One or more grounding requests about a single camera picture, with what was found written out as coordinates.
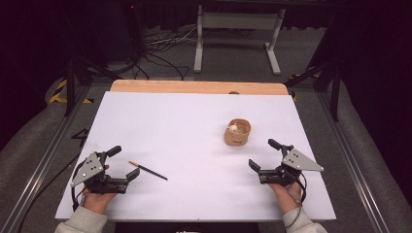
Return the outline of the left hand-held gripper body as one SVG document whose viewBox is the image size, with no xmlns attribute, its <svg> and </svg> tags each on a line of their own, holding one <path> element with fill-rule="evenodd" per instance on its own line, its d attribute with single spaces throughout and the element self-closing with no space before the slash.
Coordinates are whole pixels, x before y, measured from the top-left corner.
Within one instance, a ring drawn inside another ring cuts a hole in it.
<svg viewBox="0 0 412 233">
<path fill-rule="evenodd" d="M 75 172 L 70 186 L 72 188 L 83 184 L 92 193 L 125 193 L 127 179 L 114 179 L 106 174 L 106 159 L 108 156 L 103 152 L 92 152 Z"/>
</svg>

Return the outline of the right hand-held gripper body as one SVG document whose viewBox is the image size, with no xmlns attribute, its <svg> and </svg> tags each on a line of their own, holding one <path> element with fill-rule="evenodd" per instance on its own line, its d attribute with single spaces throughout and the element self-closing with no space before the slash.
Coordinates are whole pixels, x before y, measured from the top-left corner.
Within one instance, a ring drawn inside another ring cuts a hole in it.
<svg viewBox="0 0 412 233">
<path fill-rule="evenodd" d="M 324 167 L 297 150 L 293 145 L 280 150 L 281 164 L 274 170 L 261 170 L 257 173 L 261 183 L 275 183 L 287 186 L 299 180 L 302 171 L 323 172 Z"/>
</svg>

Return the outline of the black pencil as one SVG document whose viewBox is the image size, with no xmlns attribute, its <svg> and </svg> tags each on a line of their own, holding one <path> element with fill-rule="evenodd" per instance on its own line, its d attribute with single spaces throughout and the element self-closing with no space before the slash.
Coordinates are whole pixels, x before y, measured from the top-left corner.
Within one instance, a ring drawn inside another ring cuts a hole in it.
<svg viewBox="0 0 412 233">
<path fill-rule="evenodd" d="M 150 173 L 150 174 L 152 174 L 152 175 L 154 175 L 154 176 L 156 176 L 156 177 L 159 177 L 159 178 L 161 178 L 161 179 L 163 179 L 163 180 L 168 181 L 168 179 L 167 179 L 166 177 L 160 175 L 159 173 L 157 173 L 157 172 L 155 172 L 155 171 L 153 171 L 153 170 L 151 170 L 151 169 L 149 169 L 149 168 L 147 168 L 147 167 L 145 167 L 145 166 L 143 166 L 143 165 L 141 165 L 141 164 L 139 164 L 139 163 L 137 163 L 137 162 L 135 162 L 135 161 L 129 160 L 128 162 L 129 162 L 130 164 L 132 164 L 133 166 L 137 167 L 137 168 L 140 168 L 140 169 L 142 169 L 142 170 L 144 170 L 144 171 L 146 171 L 146 172 L 148 172 L 148 173 Z"/>
</svg>

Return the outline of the tan wooden cup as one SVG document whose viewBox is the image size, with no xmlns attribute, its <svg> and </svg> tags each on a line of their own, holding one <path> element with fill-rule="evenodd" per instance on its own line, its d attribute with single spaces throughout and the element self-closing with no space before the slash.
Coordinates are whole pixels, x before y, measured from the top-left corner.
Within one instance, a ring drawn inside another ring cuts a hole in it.
<svg viewBox="0 0 412 233">
<path fill-rule="evenodd" d="M 233 147 L 240 147 L 244 146 L 249 139 L 249 135 L 252 130 L 251 124 L 243 119 L 243 118 L 235 118 L 232 119 L 227 127 L 229 125 L 237 125 L 238 126 L 238 132 L 237 133 L 231 133 L 227 128 L 224 131 L 223 138 L 224 141 L 227 145 L 233 146 Z"/>
</svg>

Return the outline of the person's left hand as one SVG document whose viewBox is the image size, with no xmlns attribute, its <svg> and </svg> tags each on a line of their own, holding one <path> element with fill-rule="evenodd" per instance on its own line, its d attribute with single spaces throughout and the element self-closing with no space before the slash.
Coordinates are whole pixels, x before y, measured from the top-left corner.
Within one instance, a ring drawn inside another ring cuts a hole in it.
<svg viewBox="0 0 412 233">
<path fill-rule="evenodd" d="M 104 215 L 116 193 L 92 193 L 87 188 L 83 191 L 83 207 L 100 215 Z"/>
</svg>

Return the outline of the person's right hand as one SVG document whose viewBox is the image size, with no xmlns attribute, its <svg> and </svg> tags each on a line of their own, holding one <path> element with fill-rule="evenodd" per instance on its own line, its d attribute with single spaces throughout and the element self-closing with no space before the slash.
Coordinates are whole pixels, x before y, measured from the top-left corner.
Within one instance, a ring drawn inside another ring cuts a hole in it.
<svg viewBox="0 0 412 233">
<path fill-rule="evenodd" d="M 301 187 L 298 183 L 289 186 L 270 183 L 269 187 L 274 191 L 278 206 L 284 214 L 300 206 Z"/>
</svg>

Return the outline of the white table board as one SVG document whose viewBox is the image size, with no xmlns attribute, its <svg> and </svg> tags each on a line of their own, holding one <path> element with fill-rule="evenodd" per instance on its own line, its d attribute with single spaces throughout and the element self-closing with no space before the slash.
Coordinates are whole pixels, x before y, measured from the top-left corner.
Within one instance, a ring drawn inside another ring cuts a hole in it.
<svg viewBox="0 0 412 233">
<path fill-rule="evenodd" d="M 235 118 L 252 130 L 244 146 L 225 143 Z M 105 93 L 81 153 L 121 146 L 108 159 L 109 175 L 122 178 L 135 161 L 142 171 L 107 209 L 114 221 L 268 221 L 279 219 L 273 192 L 249 166 L 280 165 L 273 139 L 313 152 L 289 95 Z"/>
</svg>

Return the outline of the black tripod stand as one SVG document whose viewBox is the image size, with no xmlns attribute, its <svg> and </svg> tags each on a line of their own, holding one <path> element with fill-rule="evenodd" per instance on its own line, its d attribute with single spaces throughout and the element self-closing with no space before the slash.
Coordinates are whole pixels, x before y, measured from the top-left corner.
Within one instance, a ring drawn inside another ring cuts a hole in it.
<svg viewBox="0 0 412 233">
<path fill-rule="evenodd" d="M 325 92 L 326 88 L 331 84 L 331 96 L 329 102 L 329 110 L 332 118 L 338 120 L 338 99 L 340 91 L 340 71 L 339 66 L 336 62 L 327 62 L 319 66 L 310 68 L 306 72 L 295 76 L 285 82 L 286 87 L 292 87 L 310 77 L 319 74 L 315 82 L 313 83 L 313 88 L 317 92 Z"/>
<path fill-rule="evenodd" d="M 87 85 L 90 82 L 90 77 L 88 74 L 87 67 L 91 67 L 100 74 L 111 78 L 112 80 L 120 80 L 120 76 L 109 71 L 107 68 L 92 62 L 82 56 L 72 56 L 68 59 L 66 63 L 66 81 L 67 81 L 67 104 L 65 116 L 70 116 L 71 112 L 74 110 L 76 105 L 76 88 L 75 88 L 75 78 L 78 78 L 80 82 Z"/>
</svg>

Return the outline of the yellow black floor tape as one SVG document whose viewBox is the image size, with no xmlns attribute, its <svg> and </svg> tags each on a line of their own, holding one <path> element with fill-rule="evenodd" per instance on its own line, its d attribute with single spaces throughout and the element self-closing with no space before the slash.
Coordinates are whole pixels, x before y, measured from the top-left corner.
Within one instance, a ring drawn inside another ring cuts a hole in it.
<svg viewBox="0 0 412 233">
<path fill-rule="evenodd" d="M 61 97 L 60 94 L 62 93 L 63 88 L 67 85 L 67 81 L 62 79 L 59 84 L 57 85 L 51 99 L 49 100 L 50 103 L 68 103 L 68 99 L 65 97 Z"/>
</svg>

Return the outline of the wooden table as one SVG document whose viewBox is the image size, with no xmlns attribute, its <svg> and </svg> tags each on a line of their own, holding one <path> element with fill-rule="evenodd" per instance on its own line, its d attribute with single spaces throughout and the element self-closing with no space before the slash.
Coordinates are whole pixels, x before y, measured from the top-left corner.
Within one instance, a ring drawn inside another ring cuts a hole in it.
<svg viewBox="0 0 412 233">
<path fill-rule="evenodd" d="M 153 93 L 211 93 L 211 94 L 252 94 L 288 95 L 282 83 L 234 83 L 198 81 L 158 81 L 158 80 L 116 80 L 111 86 L 114 92 Z"/>
</svg>

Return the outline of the black computer tower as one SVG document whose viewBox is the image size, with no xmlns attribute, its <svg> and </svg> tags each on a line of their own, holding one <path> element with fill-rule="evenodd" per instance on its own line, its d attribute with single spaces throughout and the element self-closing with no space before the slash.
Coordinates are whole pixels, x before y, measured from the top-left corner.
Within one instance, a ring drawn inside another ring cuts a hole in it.
<svg viewBox="0 0 412 233">
<path fill-rule="evenodd" d="M 135 3 L 129 0 L 125 2 L 124 10 L 125 24 L 133 48 L 132 57 L 134 60 L 139 60 L 145 51 L 143 29 L 139 18 L 139 8 Z"/>
</svg>

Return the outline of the white metal stand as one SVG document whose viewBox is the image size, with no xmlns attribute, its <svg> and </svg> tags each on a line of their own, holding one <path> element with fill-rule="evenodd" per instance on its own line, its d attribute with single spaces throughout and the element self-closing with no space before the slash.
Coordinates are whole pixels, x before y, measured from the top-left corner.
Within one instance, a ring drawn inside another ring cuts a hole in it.
<svg viewBox="0 0 412 233">
<path fill-rule="evenodd" d="M 272 39 L 264 44 L 267 57 L 274 75 L 280 75 L 281 70 L 275 54 L 275 45 L 285 16 L 285 9 L 280 9 L 277 14 L 241 14 L 241 13 L 209 13 L 204 11 L 202 5 L 197 10 L 197 41 L 194 56 L 193 71 L 202 71 L 203 58 L 203 29 L 250 29 L 271 30 Z"/>
</svg>

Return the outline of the aluminium rail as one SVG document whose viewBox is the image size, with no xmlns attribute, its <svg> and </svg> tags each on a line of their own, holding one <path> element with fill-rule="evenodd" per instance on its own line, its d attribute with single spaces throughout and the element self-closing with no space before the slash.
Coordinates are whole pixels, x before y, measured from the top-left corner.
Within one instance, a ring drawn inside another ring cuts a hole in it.
<svg viewBox="0 0 412 233">
<path fill-rule="evenodd" d="M 331 125 L 333 133 L 337 138 L 340 148 L 343 150 L 343 157 L 347 170 L 350 173 L 351 179 L 354 183 L 354 186 L 357 190 L 363 207 L 365 208 L 368 218 L 374 228 L 375 233 L 391 233 L 386 221 L 384 220 L 379 210 L 379 207 L 369 188 L 369 185 L 361 172 L 361 168 L 356 161 L 356 158 L 349 146 L 349 143 L 342 131 L 339 122 L 334 120 L 330 112 L 327 96 L 321 92 L 317 93 L 317 97 L 327 116 L 327 120 Z"/>
<path fill-rule="evenodd" d="M 88 86 L 81 86 L 74 95 L 74 104 L 72 110 L 68 116 L 64 116 L 61 119 L 56 131 L 54 132 L 52 139 L 50 140 L 48 147 L 41 157 L 41 160 L 37 164 L 36 169 L 29 177 L 28 182 L 19 196 L 17 203 L 13 210 L 9 214 L 3 227 L 0 229 L 0 233 L 18 233 L 18 228 L 25 220 L 25 215 L 29 212 L 31 205 L 35 202 L 36 195 L 42 182 L 49 171 L 52 162 L 55 158 L 56 151 L 61 145 L 64 134 L 69 128 L 73 118 L 77 111 L 82 106 L 84 99 L 89 92 Z"/>
</svg>

